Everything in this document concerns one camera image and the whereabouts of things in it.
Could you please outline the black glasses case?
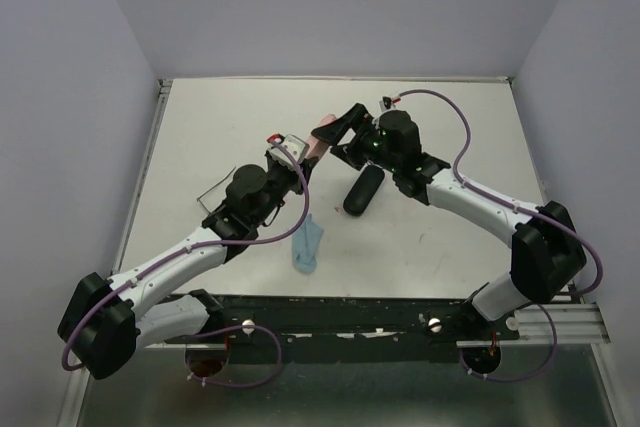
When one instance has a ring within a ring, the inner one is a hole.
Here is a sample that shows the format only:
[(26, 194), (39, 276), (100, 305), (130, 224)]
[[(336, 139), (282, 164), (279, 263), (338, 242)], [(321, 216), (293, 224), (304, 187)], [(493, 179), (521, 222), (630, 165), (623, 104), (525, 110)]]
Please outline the black glasses case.
[(385, 172), (375, 165), (366, 166), (343, 201), (343, 210), (352, 217), (364, 214), (385, 179)]

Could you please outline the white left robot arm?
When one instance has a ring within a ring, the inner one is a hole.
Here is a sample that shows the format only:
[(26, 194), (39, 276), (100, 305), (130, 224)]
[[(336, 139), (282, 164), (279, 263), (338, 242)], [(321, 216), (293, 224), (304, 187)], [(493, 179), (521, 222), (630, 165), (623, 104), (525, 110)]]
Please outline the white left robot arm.
[(251, 246), (290, 239), (294, 262), (313, 259), (323, 231), (309, 212), (311, 174), (348, 130), (371, 121), (366, 107), (356, 104), (341, 117), (327, 116), (306, 140), (272, 135), (267, 165), (235, 169), (221, 204), (176, 246), (124, 273), (82, 278), (57, 330), (65, 343), (63, 369), (86, 368), (101, 380), (151, 344), (183, 336), (214, 340), (222, 319), (205, 295), (173, 302), (167, 296)]

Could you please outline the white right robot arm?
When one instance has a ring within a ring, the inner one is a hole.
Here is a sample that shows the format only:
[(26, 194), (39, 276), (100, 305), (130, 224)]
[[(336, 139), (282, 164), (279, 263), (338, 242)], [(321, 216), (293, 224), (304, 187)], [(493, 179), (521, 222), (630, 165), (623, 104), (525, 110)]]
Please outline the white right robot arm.
[(528, 303), (551, 301), (586, 264), (564, 206), (517, 205), (499, 193), (486, 199), (473, 192), (449, 163), (423, 151), (419, 128), (406, 112), (392, 109), (373, 118), (357, 104), (312, 134), (349, 166), (375, 164), (391, 173), (403, 195), (454, 213), (510, 248), (509, 271), (476, 290), (446, 324), (448, 330), (483, 338), (504, 315)]

